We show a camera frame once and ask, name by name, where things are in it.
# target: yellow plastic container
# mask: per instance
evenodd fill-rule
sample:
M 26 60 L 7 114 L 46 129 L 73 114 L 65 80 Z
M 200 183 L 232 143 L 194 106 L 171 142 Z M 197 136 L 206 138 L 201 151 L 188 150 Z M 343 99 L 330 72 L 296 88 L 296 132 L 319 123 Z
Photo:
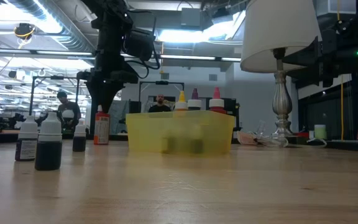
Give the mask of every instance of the yellow plastic container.
M 216 155 L 230 151 L 234 117 L 212 111 L 127 114 L 129 150 Z

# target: red bottle cap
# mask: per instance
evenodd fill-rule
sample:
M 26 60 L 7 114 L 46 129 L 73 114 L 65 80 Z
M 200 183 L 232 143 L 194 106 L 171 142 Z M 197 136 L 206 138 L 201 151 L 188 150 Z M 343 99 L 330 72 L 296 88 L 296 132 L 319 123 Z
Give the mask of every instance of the red bottle cap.
M 215 87 L 213 99 L 220 99 L 220 98 L 221 98 L 221 92 L 219 91 L 219 87 Z
M 193 94 L 191 94 L 191 99 L 192 99 L 192 100 L 198 100 L 197 88 L 194 88 Z

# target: wooden table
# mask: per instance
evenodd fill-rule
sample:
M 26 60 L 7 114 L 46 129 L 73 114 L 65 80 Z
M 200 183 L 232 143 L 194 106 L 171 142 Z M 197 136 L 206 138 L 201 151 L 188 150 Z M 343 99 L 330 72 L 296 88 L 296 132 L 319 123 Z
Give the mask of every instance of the wooden table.
M 358 223 L 358 152 L 233 146 L 219 158 L 72 152 L 39 172 L 0 144 L 2 223 Z

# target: man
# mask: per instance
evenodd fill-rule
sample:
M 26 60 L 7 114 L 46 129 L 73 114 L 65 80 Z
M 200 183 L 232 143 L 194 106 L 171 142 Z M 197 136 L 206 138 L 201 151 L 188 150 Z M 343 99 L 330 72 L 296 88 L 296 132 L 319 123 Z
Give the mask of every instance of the man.
M 152 106 L 152 107 L 150 107 L 149 113 L 153 113 L 153 112 L 169 112 L 169 111 L 171 111 L 169 106 L 164 105 L 164 95 L 159 94 L 156 97 L 156 100 L 157 100 L 157 104 Z
M 73 120 L 68 122 L 68 125 L 76 126 L 78 124 L 78 120 L 81 118 L 81 111 L 80 111 L 80 107 L 78 106 L 78 104 L 69 101 L 67 99 L 67 94 L 63 91 L 60 91 L 57 93 L 57 98 L 61 102 L 61 105 L 59 105 L 57 110 L 62 112 L 62 115 L 64 115 L 65 111 L 67 113 L 71 110 L 74 114 L 74 117 L 73 117 Z

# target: ceiling pipe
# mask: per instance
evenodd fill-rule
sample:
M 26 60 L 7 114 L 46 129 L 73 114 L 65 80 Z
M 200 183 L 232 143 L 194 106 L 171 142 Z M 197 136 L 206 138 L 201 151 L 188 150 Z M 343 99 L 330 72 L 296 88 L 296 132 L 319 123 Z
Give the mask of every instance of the ceiling pipe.
M 23 12 L 32 14 L 40 21 L 48 22 L 53 19 L 61 27 L 58 34 L 62 36 L 53 37 L 70 51 L 93 52 L 95 47 L 74 25 L 71 19 L 52 0 L 7 0 Z

